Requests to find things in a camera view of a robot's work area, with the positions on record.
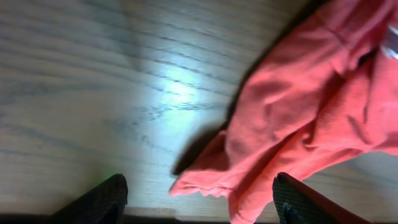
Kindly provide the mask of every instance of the wooden surface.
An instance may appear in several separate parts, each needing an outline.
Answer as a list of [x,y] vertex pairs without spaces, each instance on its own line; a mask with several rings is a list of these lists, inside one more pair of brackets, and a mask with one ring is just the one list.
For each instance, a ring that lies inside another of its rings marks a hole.
[[[0,212],[52,213],[123,173],[128,213],[228,220],[224,198],[170,198],[173,170],[306,2],[0,0]],[[398,221],[397,167],[365,155],[305,183]]]

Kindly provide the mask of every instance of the wood grain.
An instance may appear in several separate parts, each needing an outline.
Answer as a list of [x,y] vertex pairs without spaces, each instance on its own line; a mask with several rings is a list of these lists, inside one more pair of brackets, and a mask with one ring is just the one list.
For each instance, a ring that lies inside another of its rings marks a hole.
[[[127,213],[228,220],[223,198],[170,198],[172,171],[306,3],[0,0],[0,212],[50,214],[123,173]],[[305,182],[391,222],[397,167],[371,154]],[[259,221],[277,221],[273,204]]]

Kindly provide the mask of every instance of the pink towel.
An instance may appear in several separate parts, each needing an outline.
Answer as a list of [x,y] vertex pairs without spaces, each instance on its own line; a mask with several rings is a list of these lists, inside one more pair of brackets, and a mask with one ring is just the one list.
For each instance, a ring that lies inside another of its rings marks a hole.
[[253,223],[278,172],[302,180],[363,153],[398,155],[397,14],[396,0],[321,7],[266,57],[170,194],[225,196],[233,224]]

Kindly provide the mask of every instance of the red cloth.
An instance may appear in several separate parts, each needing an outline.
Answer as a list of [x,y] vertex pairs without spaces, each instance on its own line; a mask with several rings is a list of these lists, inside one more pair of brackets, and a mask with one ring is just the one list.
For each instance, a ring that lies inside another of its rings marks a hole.
[[225,196],[232,223],[253,223],[278,172],[302,180],[366,152],[397,155],[397,5],[334,0],[298,26],[248,80],[228,129],[170,194]]

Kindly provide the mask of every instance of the red garment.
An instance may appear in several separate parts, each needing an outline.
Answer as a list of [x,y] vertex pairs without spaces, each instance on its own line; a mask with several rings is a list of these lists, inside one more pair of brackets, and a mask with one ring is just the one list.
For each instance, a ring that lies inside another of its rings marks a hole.
[[228,129],[170,194],[225,196],[232,223],[253,223],[272,200],[278,172],[302,180],[362,153],[397,155],[396,14],[396,0],[321,7],[267,56],[239,96]]

